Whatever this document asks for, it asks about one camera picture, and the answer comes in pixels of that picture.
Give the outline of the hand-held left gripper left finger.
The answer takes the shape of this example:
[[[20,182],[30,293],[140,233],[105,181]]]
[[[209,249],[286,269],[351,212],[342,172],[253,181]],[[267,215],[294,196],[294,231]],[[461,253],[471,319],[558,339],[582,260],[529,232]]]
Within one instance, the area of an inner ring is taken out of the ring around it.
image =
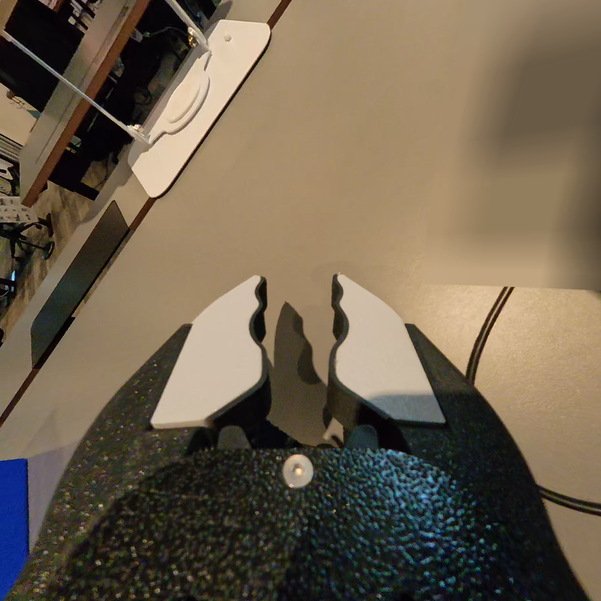
[[[192,321],[152,428],[207,427],[266,385],[266,284],[253,275]]]

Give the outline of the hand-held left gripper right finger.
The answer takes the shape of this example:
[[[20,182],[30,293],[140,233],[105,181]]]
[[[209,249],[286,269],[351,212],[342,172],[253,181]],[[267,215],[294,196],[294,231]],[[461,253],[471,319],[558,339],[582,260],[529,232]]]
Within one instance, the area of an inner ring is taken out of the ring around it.
[[[401,425],[441,427],[446,418],[402,318],[348,276],[332,278],[333,334],[327,409],[344,427],[367,410]]]

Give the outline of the blue plastic bin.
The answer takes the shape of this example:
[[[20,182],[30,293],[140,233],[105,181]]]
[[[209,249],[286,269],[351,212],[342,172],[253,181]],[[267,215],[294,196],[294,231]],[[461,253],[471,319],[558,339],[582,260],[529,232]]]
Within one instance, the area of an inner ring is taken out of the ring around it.
[[[1,461],[1,599],[19,577],[29,554],[28,462]]]

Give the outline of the white document stand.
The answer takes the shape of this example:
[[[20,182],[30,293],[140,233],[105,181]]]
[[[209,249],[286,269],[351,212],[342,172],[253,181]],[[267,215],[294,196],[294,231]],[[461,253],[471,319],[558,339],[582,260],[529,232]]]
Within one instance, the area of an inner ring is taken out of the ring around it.
[[[169,15],[183,24],[191,49],[148,117],[124,123],[95,99],[78,90],[63,72],[51,67],[23,38],[6,30],[16,1],[1,2],[1,38],[33,60],[53,79],[80,94],[93,109],[133,140],[127,155],[130,169],[151,198],[173,185],[192,154],[206,138],[232,97],[264,54],[271,38],[267,23],[219,19],[200,26],[182,1],[164,1]]]

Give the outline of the wood-edged grey table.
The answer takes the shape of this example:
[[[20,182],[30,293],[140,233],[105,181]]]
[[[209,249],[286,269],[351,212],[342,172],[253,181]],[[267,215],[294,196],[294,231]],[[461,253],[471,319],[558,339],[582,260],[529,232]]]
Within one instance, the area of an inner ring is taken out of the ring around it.
[[[64,78],[95,99],[149,3],[103,1],[65,68]],[[90,108],[80,94],[58,82],[20,153],[24,205],[34,205]]]

